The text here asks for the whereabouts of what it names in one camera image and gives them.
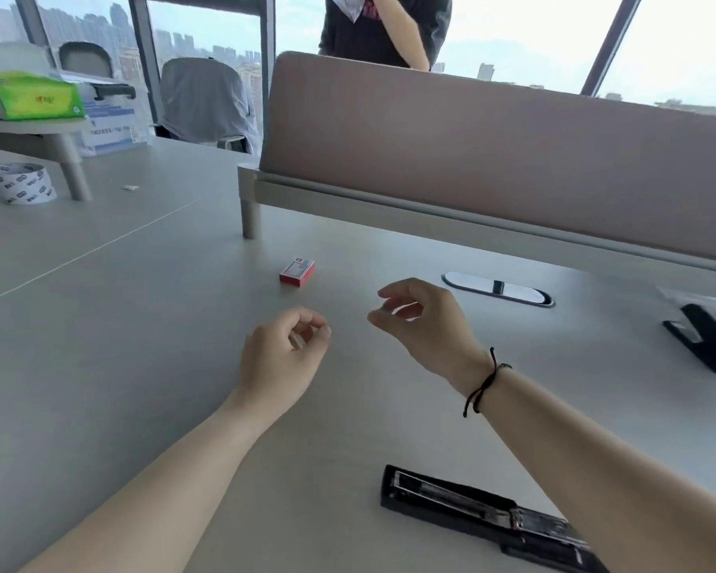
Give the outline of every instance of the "sky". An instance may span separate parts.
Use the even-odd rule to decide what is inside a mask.
[[[0,0],[6,7],[11,0]],[[38,0],[108,15],[115,0]],[[578,92],[621,0],[453,0],[439,62],[446,74]],[[128,10],[126,0],[121,5]],[[276,0],[277,52],[317,51],[325,0]],[[197,47],[260,50],[259,19],[149,2],[154,28],[190,34]],[[642,0],[601,94],[652,104],[669,98],[716,105],[716,0]]]

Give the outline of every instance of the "left hand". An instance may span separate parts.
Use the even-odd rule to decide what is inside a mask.
[[[305,341],[297,348],[295,332]],[[241,380],[231,399],[264,423],[275,423],[300,399],[329,347],[331,328],[311,309],[289,308],[247,336],[241,353]]]

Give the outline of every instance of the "black t-shirt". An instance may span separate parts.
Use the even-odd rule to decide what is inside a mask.
[[[451,0],[398,0],[419,26],[430,65],[435,63],[451,19]],[[390,66],[409,66],[392,45],[374,2],[366,0],[355,23],[332,0],[326,0],[321,33],[322,54]]]

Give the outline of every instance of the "tape roll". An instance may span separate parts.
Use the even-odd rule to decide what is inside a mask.
[[[56,190],[44,166],[6,163],[0,165],[0,198],[9,205],[37,205],[53,201]]]

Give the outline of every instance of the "green tissue pack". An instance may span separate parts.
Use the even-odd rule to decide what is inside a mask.
[[[77,87],[48,76],[20,70],[0,72],[0,119],[83,118]]]

